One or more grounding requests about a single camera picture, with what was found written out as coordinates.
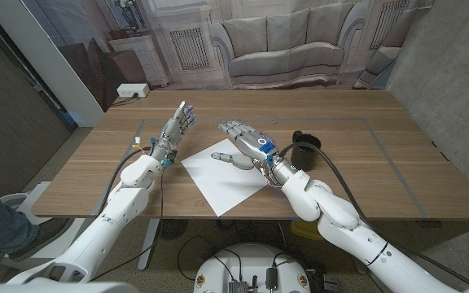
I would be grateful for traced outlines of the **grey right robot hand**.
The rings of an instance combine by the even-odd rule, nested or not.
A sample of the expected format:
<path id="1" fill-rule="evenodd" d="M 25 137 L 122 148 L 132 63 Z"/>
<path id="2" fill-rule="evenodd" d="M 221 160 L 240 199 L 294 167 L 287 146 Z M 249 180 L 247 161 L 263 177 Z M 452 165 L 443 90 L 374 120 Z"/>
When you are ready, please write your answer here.
<path id="1" fill-rule="evenodd" d="M 266 133 L 237 120 L 219 125 L 235 142 L 240 154 L 213 152 L 215 160 L 230 163 L 242 170 L 257 168 L 267 183 L 274 187 L 283 186 L 296 173 L 291 163 L 279 155 L 276 142 Z"/>

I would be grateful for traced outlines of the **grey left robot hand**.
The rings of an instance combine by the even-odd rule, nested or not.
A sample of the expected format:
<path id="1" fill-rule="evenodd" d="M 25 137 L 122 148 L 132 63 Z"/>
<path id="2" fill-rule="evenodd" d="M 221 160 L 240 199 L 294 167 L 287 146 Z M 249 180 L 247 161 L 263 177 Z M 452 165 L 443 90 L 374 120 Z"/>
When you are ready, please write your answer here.
<path id="1" fill-rule="evenodd" d="M 167 121 L 156 139 L 151 157 L 159 163 L 166 159 L 171 151 L 177 149 L 178 144 L 188 129 L 196 122 L 195 110 L 191 105 L 182 101 L 174 115 Z"/>

